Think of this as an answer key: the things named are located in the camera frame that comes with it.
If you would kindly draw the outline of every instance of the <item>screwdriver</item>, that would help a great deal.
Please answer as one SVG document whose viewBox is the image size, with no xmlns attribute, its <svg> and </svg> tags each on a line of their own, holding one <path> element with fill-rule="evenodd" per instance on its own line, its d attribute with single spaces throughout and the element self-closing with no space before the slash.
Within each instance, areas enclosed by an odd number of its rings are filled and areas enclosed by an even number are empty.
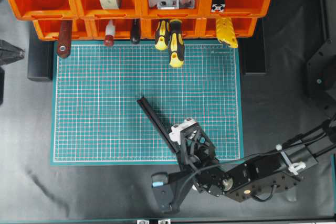
<svg viewBox="0 0 336 224">
<path fill-rule="evenodd" d="M 165 50 L 169 44 L 170 28 L 169 22 L 165 19 L 159 21 L 155 31 L 155 47 L 157 50 Z"/>
<path fill-rule="evenodd" d="M 132 28 L 131 28 L 131 42 L 134 45 L 139 44 L 141 37 L 141 30 L 140 30 L 140 20 L 134 19 L 132 21 Z"/>
<path fill-rule="evenodd" d="M 184 61 L 184 44 L 181 32 L 182 21 L 179 19 L 172 19 L 170 21 L 171 40 L 169 46 L 170 63 L 173 68 L 179 68 Z"/>
</svg>

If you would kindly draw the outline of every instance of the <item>metal hinge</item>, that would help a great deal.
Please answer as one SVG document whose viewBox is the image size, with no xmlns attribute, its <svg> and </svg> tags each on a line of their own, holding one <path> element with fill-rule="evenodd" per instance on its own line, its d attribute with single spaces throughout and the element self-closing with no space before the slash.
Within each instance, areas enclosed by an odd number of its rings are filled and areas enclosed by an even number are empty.
<svg viewBox="0 0 336 224">
<path fill-rule="evenodd" d="M 171 224 L 170 219 L 163 220 L 137 220 L 136 224 Z"/>
</svg>

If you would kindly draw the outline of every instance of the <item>black table surface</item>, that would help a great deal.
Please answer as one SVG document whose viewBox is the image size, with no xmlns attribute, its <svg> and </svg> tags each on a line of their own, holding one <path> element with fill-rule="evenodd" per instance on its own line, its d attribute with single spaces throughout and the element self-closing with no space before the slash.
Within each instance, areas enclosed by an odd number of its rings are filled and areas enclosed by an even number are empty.
<svg viewBox="0 0 336 224">
<path fill-rule="evenodd" d="M 318 0 L 272 0 L 264 18 L 268 74 L 242 77 L 245 155 L 265 152 L 325 117 L 305 97 L 302 66 L 322 43 Z M 28 51 L 29 23 L 0 1 L 0 39 Z M 130 218 L 256 220 L 334 213 L 330 158 L 266 204 L 191 191 L 175 216 L 159 212 L 151 175 L 177 166 L 51 166 L 51 82 L 32 82 L 27 58 L 5 66 L 0 106 L 0 222 Z"/>
</svg>

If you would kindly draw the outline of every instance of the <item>black rod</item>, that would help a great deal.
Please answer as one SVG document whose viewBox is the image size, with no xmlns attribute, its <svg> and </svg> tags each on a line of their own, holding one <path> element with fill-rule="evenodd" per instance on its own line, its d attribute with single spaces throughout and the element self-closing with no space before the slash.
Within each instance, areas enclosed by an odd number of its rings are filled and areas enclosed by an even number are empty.
<svg viewBox="0 0 336 224">
<path fill-rule="evenodd" d="M 324 149 L 320 150 L 319 152 L 316 152 L 315 154 L 313 154 L 313 156 L 314 156 L 314 158 L 317 158 L 317 157 L 322 156 L 323 154 L 331 151 L 334 148 L 336 148 L 336 144 L 332 144 L 332 145 L 328 146 L 327 148 L 324 148 Z"/>
<path fill-rule="evenodd" d="M 171 142 L 166 128 L 163 126 L 158 115 L 155 113 L 151 105 L 148 103 L 147 99 L 145 97 L 142 97 L 136 102 L 141 107 L 143 112 L 146 114 L 148 119 L 151 121 L 156 131 L 160 134 L 161 138 L 165 141 L 166 145 L 172 151 L 172 153 L 176 154 L 177 152 L 179 152 L 178 147 Z"/>
</svg>

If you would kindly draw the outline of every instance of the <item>brown handle tool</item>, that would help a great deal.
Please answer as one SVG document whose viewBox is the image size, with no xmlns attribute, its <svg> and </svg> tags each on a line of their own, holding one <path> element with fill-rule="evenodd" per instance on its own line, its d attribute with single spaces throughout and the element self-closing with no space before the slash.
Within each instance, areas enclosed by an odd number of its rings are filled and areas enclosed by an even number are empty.
<svg viewBox="0 0 336 224">
<path fill-rule="evenodd" d="M 63 20 L 59 28 L 57 55 L 63 59 L 71 53 L 72 20 Z"/>
</svg>

